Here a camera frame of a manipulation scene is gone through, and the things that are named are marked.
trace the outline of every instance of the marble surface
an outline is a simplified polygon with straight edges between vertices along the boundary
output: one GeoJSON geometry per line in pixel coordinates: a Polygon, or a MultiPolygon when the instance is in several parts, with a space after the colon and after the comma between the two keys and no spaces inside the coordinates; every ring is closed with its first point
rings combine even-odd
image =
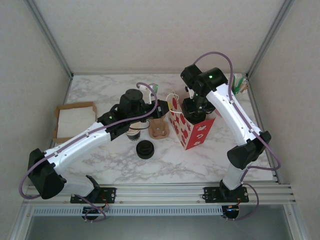
{"type": "MultiPolygon", "coordinates": [[[[93,101],[99,117],[119,103],[120,96],[127,89],[135,88],[137,82],[158,84],[157,95],[161,100],[165,100],[172,90],[184,88],[178,74],[77,75],[67,103],[93,101]]],[[[248,94],[239,94],[237,99],[249,117],[255,120],[248,94]]],[[[99,184],[218,182],[223,178],[229,166],[227,151],[236,145],[223,118],[216,118],[202,145],[189,150],[183,149],[170,123],[169,128],[168,138],[161,140],[150,138],[147,129],[141,131],[140,140],[150,140],[155,147],[150,159],[139,158],[137,142],[129,141],[123,134],[85,154],[67,171],[91,175],[99,184]]],[[[269,167],[266,154],[263,153],[254,164],[269,167]]],[[[272,177],[270,171],[251,169],[245,180],[265,181],[272,180],[272,177]]]]}

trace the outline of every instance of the gray wall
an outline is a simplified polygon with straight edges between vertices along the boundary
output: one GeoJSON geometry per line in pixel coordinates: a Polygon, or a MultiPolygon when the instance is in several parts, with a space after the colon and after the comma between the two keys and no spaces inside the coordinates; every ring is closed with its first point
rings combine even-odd
{"type": "Polygon", "coordinates": [[[0,221],[10,234],[30,151],[49,146],[68,79],[22,0],[0,1],[0,221]]]}
{"type": "Polygon", "coordinates": [[[312,239],[320,212],[320,1],[296,0],[268,49],[252,88],[272,147],[283,162],[312,239]]]}
{"type": "MultiPolygon", "coordinates": [[[[246,71],[283,0],[35,0],[74,73],[181,73],[220,51],[246,71]]],[[[220,56],[202,69],[229,70],[220,56]]]]}

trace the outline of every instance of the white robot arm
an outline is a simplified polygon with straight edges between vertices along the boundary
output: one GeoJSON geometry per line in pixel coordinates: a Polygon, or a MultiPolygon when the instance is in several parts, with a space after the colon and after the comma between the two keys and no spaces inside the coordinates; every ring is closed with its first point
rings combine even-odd
{"type": "MultiPolygon", "coordinates": [[[[84,153],[127,132],[130,124],[158,119],[169,111],[168,103],[157,99],[152,86],[139,83],[139,87],[141,85],[147,86],[155,98],[150,104],[143,101],[141,91],[129,89],[121,96],[119,104],[114,105],[84,132],[45,152],[37,148],[30,153],[26,176],[30,178],[43,199],[66,193],[95,200],[100,191],[97,182],[88,175],[68,174],[66,168],[84,153]]],[[[22,183],[19,186],[21,196],[32,199],[23,194],[22,183]]]]}
{"type": "Polygon", "coordinates": [[[268,131],[262,132],[248,117],[233,93],[230,93],[228,80],[220,69],[215,67],[202,72],[192,64],[180,76],[187,89],[193,91],[193,97],[184,99],[182,103],[186,119],[192,123],[201,122],[206,114],[217,109],[234,135],[237,146],[227,152],[230,165],[219,189],[226,201],[234,200],[242,186],[245,171],[265,149],[255,134],[258,133],[266,143],[271,136],[268,131]]]}

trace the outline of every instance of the purple cable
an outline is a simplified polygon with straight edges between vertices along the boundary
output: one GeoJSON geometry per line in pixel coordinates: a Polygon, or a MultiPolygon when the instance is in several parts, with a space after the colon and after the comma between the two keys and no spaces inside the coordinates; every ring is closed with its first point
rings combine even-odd
{"type": "MultiPolygon", "coordinates": [[[[141,116],[136,116],[136,117],[129,117],[129,118],[126,118],[126,119],[123,119],[123,120],[119,120],[119,121],[116,121],[116,122],[113,122],[107,126],[102,126],[102,127],[99,127],[99,128],[96,128],[94,130],[91,130],[88,132],[88,134],[93,134],[95,132],[98,132],[100,130],[104,130],[104,129],[107,129],[107,128],[110,128],[114,125],[117,125],[117,124],[121,124],[121,123],[124,123],[124,122],[127,122],[127,121],[132,121],[132,120],[138,120],[138,119],[142,119],[142,118],[145,118],[147,116],[149,116],[150,114],[152,114],[156,108],[157,108],[157,105],[158,105],[158,98],[157,98],[157,95],[155,93],[155,91],[146,83],[143,83],[143,82],[138,82],[136,84],[136,87],[139,88],[139,85],[144,85],[146,86],[150,91],[151,93],[153,94],[154,96],[154,107],[152,108],[152,110],[150,112],[147,112],[146,114],[144,115],[141,115],[141,116]]],[[[87,135],[86,134],[83,134],[81,136],[79,136],[78,138],[74,139],[73,141],[69,142],[68,144],[66,144],[65,146],[61,147],[59,150],[57,150],[56,152],[57,153],[61,153],[63,150],[65,150],[66,148],[70,147],[72,144],[80,141],[81,139],[83,138],[86,138],[87,135]]],[[[26,180],[26,178],[28,177],[28,175],[37,167],[39,166],[40,164],[42,164],[44,161],[48,160],[49,158],[52,158],[55,156],[55,153],[52,153],[48,156],[45,156],[43,159],[41,159],[40,161],[38,161],[37,163],[35,163],[32,167],[30,167],[28,169],[28,171],[23,175],[20,183],[19,183],[19,187],[18,187],[18,190],[19,190],[19,194],[21,195],[21,197],[23,197],[24,199],[28,199],[28,200],[31,200],[31,199],[36,199],[36,198],[39,198],[40,197],[40,194],[38,195],[35,195],[35,196],[28,196],[28,195],[25,195],[24,192],[23,192],[23,185],[24,185],[24,182],[26,180]]]]}
{"type": "Polygon", "coordinates": [[[259,207],[259,196],[258,196],[257,191],[256,191],[256,190],[254,189],[254,187],[253,187],[251,184],[249,184],[249,183],[246,183],[246,182],[245,182],[243,185],[249,186],[249,187],[254,191],[254,194],[255,194],[255,196],[256,196],[256,206],[255,206],[255,208],[254,208],[254,210],[253,210],[252,212],[250,212],[250,213],[248,213],[247,215],[242,216],[242,217],[227,218],[226,216],[223,216],[223,218],[226,219],[227,221],[228,221],[229,219],[232,219],[232,221],[239,221],[239,220],[246,219],[246,218],[250,217],[252,214],[254,214],[254,213],[258,210],[258,207],[259,207]]]}
{"type": "Polygon", "coordinates": [[[85,201],[87,204],[89,204],[92,208],[90,208],[88,211],[86,211],[85,215],[84,215],[84,220],[87,221],[87,215],[89,212],[91,212],[93,209],[98,210],[100,213],[102,213],[103,218],[101,219],[95,219],[95,220],[91,220],[91,223],[96,223],[96,222],[101,222],[103,220],[105,220],[107,218],[105,212],[98,206],[95,206],[93,203],[89,202],[87,199],[85,199],[83,196],[80,195],[76,195],[78,198],[81,198],[83,201],[85,201]]]}

